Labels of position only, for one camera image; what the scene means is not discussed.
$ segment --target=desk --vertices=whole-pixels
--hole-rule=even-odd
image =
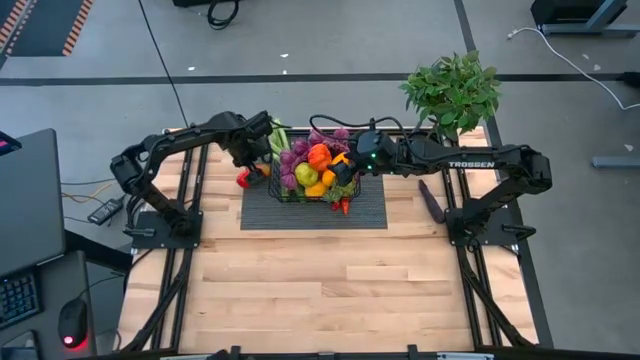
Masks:
[[[461,138],[461,145],[486,143],[482,128]],[[168,158],[154,181],[169,197],[176,196],[182,160],[182,154]],[[180,353],[232,345],[243,353],[404,352],[408,344],[420,351],[473,349],[456,251],[446,227],[427,213],[418,178],[384,176],[385,230],[242,231],[237,173],[231,157],[211,146],[203,238],[194,253]],[[467,177],[474,197],[496,185],[493,171],[471,170]],[[440,174],[420,178],[446,207]],[[484,255],[496,302],[535,342],[517,258],[499,247],[485,247]],[[156,305],[164,260],[156,250],[131,272],[119,325],[123,344]],[[170,329],[172,315],[165,321]]]
[[[87,340],[75,349],[67,349],[58,336],[60,309],[73,300],[89,284],[84,253],[72,252],[36,268],[40,283],[40,300],[43,311],[29,319],[12,325],[0,332],[0,344],[12,340],[26,331],[36,334],[40,359],[71,359],[96,354],[93,315],[89,292],[82,294],[87,303]]]

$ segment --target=black mat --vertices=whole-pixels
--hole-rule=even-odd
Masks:
[[[67,40],[82,5],[83,0],[38,0],[11,56],[63,56],[65,45],[73,48]]]
[[[246,189],[242,198],[242,230],[386,229],[382,176],[363,176],[360,196],[349,215],[333,212],[325,202],[280,203],[267,194],[267,183]]]

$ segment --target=white cable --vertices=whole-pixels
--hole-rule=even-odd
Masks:
[[[544,36],[544,34],[538,30],[538,29],[534,29],[534,28],[522,28],[520,30],[514,30],[513,32],[509,33],[509,35],[507,35],[507,38],[509,38],[509,40],[511,40],[514,36],[518,35],[520,32],[522,31],[533,31],[536,34],[540,35],[540,37],[542,37],[542,40],[544,40],[544,43],[547,44],[547,47],[549,48],[549,50],[551,50],[551,52],[559,57],[560,59],[564,60],[567,62],[567,64],[571,65],[571,67],[573,67],[574,69],[578,70],[582,75],[584,75],[587,79],[595,82],[596,84],[600,85],[603,89],[607,90],[607,92],[609,94],[611,94],[611,96],[613,97],[613,99],[618,103],[618,106],[620,107],[620,109],[622,110],[629,110],[629,109],[633,109],[636,107],[640,107],[640,104],[634,104],[634,105],[629,105],[629,106],[624,106],[622,105],[622,102],[620,101],[620,99],[618,99],[618,97],[616,96],[616,94],[613,93],[613,91],[611,91],[611,89],[609,89],[605,84],[603,84],[602,82],[598,81],[597,79],[593,78],[592,76],[590,76],[589,74],[587,74],[586,72],[582,71],[582,69],[580,69],[576,64],[572,63],[571,60],[567,59],[566,57],[564,57],[562,54],[558,53],[552,46],[551,44],[549,44],[549,41],[547,41],[547,37]]]

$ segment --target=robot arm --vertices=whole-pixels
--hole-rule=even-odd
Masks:
[[[492,212],[522,194],[551,188],[549,159],[526,145],[500,147],[444,147],[425,135],[394,141],[380,130],[369,129],[351,139],[347,158],[334,165],[338,183],[348,184],[356,173],[409,175],[434,174],[443,169],[502,170],[509,178],[480,199],[465,202],[451,219],[472,234],[481,233]]]
[[[144,199],[172,229],[185,233],[189,231],[189,224],[184,205],[175,199],[168,199],[152,184],[162,161],[172,154],[217,143],[231,154],[235,166],[246,166],[252,171],[252,176],[259,177],[261,175],[254,161],[270,153],[268,135],[273,131],[271,121],[266,111],[249,120],[232,112],[219,113],[201,125],[148,136],[140,144],[114,157],[111,160],[111,172],[125,193]],[[140,155],[144,153],[148,156],[142,166]]]

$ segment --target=potted plant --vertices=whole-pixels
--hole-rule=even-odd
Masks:
[[[494,67],[482,69],[474,50],[420,67],[400,89],[407,94],[406,109],[413,105],[420,113],[420,123],[428,119],[439,135],[456,139],[458,130],[472,131],[481,119],[495,114],[500,96],[495,75]]]

